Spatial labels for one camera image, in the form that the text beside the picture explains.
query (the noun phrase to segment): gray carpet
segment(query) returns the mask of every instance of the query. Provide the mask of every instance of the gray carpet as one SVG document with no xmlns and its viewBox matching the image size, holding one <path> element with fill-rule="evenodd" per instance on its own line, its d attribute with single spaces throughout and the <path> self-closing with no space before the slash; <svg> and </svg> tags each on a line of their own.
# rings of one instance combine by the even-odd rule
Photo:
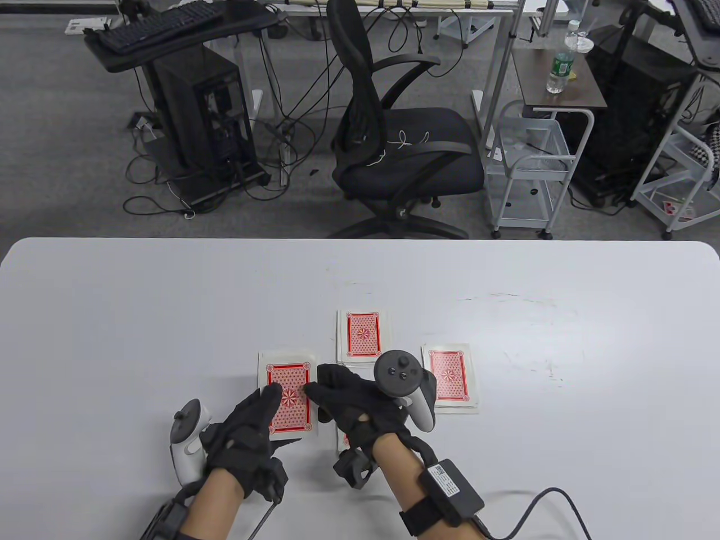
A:
<svg viewBox="0 0 720 540">
<path fill-rule="evenodd" d="M 600 8 L 588 9 L 583 26 L 596 17 L 597 26 L 615 22 L 620 10 L 619 5 L 603 1 Z M 0 85 L 0 258 L 12 243 L 28 236 L 315 238 L 369 216 L 359 203 L 346 201 L 330 178 L 334 158 L 329 138 L 341 109 L 330 111 L 323 141 L 294 172 L 291 189 L 276 201 L 258 202 L 238 192 L 228 197 L 218 211 L 193 220 L 178 215 L 136 217 L 124 213 L 121 204 L 132 195 L 147 194 L 169 207 L 177 207 L 177 201 L 162 186 L 135 186 L 125 181 L 125 166 L 134 155 L 125 125 L 133 111 L 143 108 L 135 77 L 132 71 L 105 72 L 80 37 L 65 36 L 63 30 L 70 18 L 0 17 L 0 73 L 4 79 Z M 295 24 L 307 30 L 302 21 Z M 447 68 L 459 54 L 458 42 L 447 37 L 432 40 L 434 26 L 431 20 L 423 50 L 439 56 L 442 68 Z M 387 39 L 392 27 L 392 22 L 383 20 L 372 31 L 378 58 L 389 54 Z M 558 27 L 554 33 L 561 31 Z M 528 34 L 525 21 L 521 35 Z M 394 43 L 399 44 L 401 38 L 396 36 Z M 482 88 L 493 40 L 494 31 L 475 40 L 448 76 L 423 76 L 405 92 L 398 106 L 441 105 L 471 119 L 470 90 Z M 656 29 L 652 41 L 689 58 L 685 45 L 670 31 Z M 325 49 L 322 43 L 304 41 L 292 33 L 271 45 L 288 111 L 323 69 Z M 242 46 L 253 86 L 268 91 L 257 40 L 246 36 Z M 416 51 L 414 36 L 410 36 L 404 51 Z M 376 83 L 384 90 L 396 77 L 397 72 L 387 70 L 376 77 Z M 311 98 L 319 96 L 323 88 L 318 84 Z M 518 95 L 511 66 L 501 102 Z M 349 96 L 349 77 L 343 75 L 333 88 L 330 105 L 346 104 Z M 311 99 L 300 110 L 314 101 Z M 269 99 L 264 100 L 261 117 L 271 118 Z M 321 114 L 314 114 L 309 123 L 319 131 L 322 119 Z M 309 143 L 300 132 L 296 141 L 301 150 Z M 259 132 L 258 146 L 268 143 L 269 138 Z M 313 169 L 318 172 L 311 175 Z M 148 163 L 139 163 L 134 170 L 137 178 L 150 173 Z M 258 197 L 272 195 L 257 188 L 251 193 Z M 424 207 L 421 212 L 468 230 L 472 238 L 489 238 L 482 194 L 447 197 L 441 208 Z M 660 231 L 660 223 L 640 208 L 606 217 L 576 210 L 566 201 L 554 234 L 558 239 L 654 240 L 660 237 Z M 503 237 L 534 238 L 534 232 L 504 230 Z M 720 249 L 720 220 L 680 231 L 675 238 L 701 240 Z"/>
</svg>

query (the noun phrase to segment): computer tower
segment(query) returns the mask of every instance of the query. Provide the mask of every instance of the computer tower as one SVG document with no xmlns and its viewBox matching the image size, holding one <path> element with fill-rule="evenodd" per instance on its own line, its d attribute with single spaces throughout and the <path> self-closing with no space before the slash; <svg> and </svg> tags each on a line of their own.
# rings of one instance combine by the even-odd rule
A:
<svg viewBox="0 0 720 540">
<path fill-rule="evenodd" d="M 203 45 L 155 61 L 187 166 L 223 174 L 229 161 L 256 162 L 238 67 Z"/>
<path fill-rule="evenodd" d="M 595 47 L 587 55 L 608 107 L 594 111 L 595 127 L 572 183 L 595 206 L 634 187 L 696 73 L 693 66 L 635 36 L 617 51 L 621 36 L 616 26 L 596 29 L 591 32 Z M 573 151 L 585 129 L 579 116 L 558 115 Z"/>
</svg>

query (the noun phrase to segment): black glove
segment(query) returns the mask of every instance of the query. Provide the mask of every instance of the black glove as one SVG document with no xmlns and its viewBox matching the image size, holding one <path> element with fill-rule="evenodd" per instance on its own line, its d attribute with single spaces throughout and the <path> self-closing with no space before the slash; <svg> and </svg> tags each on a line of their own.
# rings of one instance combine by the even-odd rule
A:
<svg viewBox="0 0 720 540">
<path fill-rule="evenodd" d="M 245 497 L 258 490 L 268 498 L 267 485 L 278 466 L 282 470 L 279 460 L 271 456 L 280 446 L 297 440 L 270 442 L 268 427 L 280 406 L 281 395 L 282 386 L 276 382 L 262 392 L 258 389 L 238 404 L 225 422 L 211 424 L 200 433 L 207 452 L 206 474 L 216 467 L 226 469 L 243 487 Z"/>
<path fill-rule="evenodd" d="M 350 446 L 372 457 L 372 446 L 386 433 L 410 432 L 405 427 L 408 412 L 380 391 L 375 381 L 354 374 L 345 366 L 321 364 L 318 382 L 305 385 L 305 394 L 318 404 L 318 420 L 334 420 L 348 436 Z M 360 421 L 366 413 L 369 421 Z"/>
</svg>

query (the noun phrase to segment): water bottle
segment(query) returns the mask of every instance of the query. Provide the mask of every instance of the water bottle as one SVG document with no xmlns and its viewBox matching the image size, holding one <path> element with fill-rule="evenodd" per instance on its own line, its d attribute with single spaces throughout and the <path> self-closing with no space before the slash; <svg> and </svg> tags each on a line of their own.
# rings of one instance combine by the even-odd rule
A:
<svg viewBox="0 0 720 540">
<path fill-rule="evenodd" d="M 572 61 L 577 52 L 577 29 L 579 27 L 580 21 L 570 21 L 567 24 L 567 34 L 555 53 L 545 86 L 550 94 L 559 94 L 565 90 L 565 85 L 570 78 Z"/>
</svg>

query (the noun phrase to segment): keyboard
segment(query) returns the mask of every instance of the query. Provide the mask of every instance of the keyboard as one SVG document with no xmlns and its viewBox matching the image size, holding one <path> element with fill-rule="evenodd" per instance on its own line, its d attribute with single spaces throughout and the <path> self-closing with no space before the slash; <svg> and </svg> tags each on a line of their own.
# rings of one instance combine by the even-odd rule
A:
<svg viewBox="0 0 720 540">
<path fill-rule="evenodd" d="M 688 0 L 705 30 L 720 34 L 720 0 Z"/>
<path fill-rule="evenodd" d="M 124 55 L 168 41 L 173 36 L 219 19 L 224 11 L 225 2 L 208 4 L 203 0 L 195 0 L 137 22 L 97 33 L 100 43 L 114 53 Z"/>
</svg>

